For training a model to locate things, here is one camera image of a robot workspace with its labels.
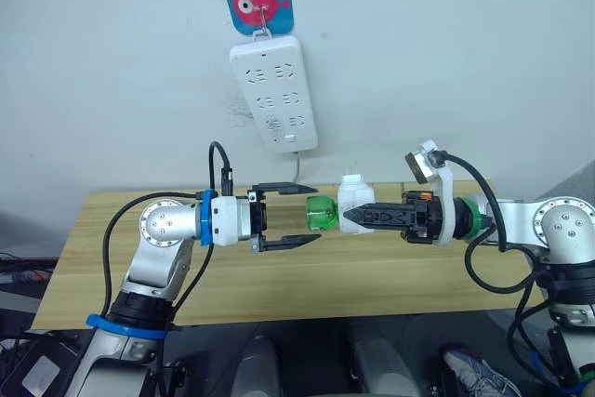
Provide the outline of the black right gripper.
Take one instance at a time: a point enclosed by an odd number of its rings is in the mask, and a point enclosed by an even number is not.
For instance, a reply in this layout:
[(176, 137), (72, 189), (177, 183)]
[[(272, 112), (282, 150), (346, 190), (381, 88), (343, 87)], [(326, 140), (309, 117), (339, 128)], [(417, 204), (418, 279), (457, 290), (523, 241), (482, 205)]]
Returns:
[(438, 240), (443, 226), (440, 198), (433, 192), (407, 191), (404, 204), (373, 203), (343, 212), (343, 217), (366, 229), (402, 231), (410, 244), (431, 245)]

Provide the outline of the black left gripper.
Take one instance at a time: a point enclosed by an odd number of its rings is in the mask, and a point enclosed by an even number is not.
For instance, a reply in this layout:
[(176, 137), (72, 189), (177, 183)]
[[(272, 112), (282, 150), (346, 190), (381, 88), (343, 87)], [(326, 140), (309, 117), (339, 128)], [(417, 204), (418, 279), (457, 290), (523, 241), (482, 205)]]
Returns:
[(315, 188), (294, 182), (266, 182), (255, 184), (247, 191), (250, 212), (250, 245), (253, 254), (260, 252), (283, 251), (309, 244), (321, 237), (320, 234), (286, 235), (279, 240), (266, 241), (263, 234), (267, 230), (266, 205), (264, 194), (277, 192), (280, 195), (317, 193)]

